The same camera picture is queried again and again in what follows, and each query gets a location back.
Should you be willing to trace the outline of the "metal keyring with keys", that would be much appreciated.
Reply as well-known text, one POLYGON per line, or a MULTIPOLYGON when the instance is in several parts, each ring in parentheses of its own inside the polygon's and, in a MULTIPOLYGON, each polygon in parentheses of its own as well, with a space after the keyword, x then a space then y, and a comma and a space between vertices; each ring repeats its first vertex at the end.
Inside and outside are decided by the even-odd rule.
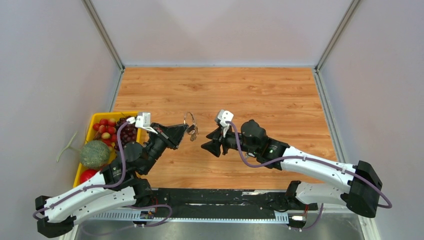
POLYGON ((193 113, 190 111, 184 114, 183 123, 188 125, 186 133, 190 136, 190 141, 194 142, 199 134, 198 124, 193 113))

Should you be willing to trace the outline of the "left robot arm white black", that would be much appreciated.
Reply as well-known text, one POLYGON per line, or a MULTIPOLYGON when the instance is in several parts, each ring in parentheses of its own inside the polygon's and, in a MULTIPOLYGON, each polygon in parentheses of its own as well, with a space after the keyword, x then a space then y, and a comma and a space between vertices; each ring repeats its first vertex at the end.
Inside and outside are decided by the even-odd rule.
POLYGON ((176 150, 188 124, 152 123, 147 142, 128 142, 118 156, 79 186, 54 197, 35 199, 37 231, 47 238, 70 232, 95 215, 120 207, 153 208, 156 202, 147 175, 166 149, 176 150))

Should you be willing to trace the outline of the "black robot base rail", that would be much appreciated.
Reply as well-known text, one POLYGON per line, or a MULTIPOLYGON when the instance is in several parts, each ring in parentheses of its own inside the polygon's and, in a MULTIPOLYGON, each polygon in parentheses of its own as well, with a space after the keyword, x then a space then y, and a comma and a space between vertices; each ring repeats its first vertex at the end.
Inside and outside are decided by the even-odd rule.
POLYGON ((150 210, 116 208, 92 220, 137 224, 162 220, 180 223, 283 224, 300 228, 316 203, 305 205, 285 190, 154 188, 150 210))

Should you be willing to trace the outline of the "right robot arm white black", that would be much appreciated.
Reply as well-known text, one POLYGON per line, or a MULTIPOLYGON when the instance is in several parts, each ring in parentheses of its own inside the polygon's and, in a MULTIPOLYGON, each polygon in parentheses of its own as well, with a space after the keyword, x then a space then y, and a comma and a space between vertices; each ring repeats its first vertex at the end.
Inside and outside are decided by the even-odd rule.
POLYGON ((375 218, 377 209, 384 207, 379 203, 383 183, 366 161, 351 164, 314 156, 269 137, 253 119, 240 130, 230 121, 219 123, 206 137, 209 141, 201 148, 215 157, 237 150, 244 164, 251 168, 295 172, 319 180, 320 183, 297 180, 289 184, 285 201, 292 209, 324 203, 345 206, 357 215, 375 218))

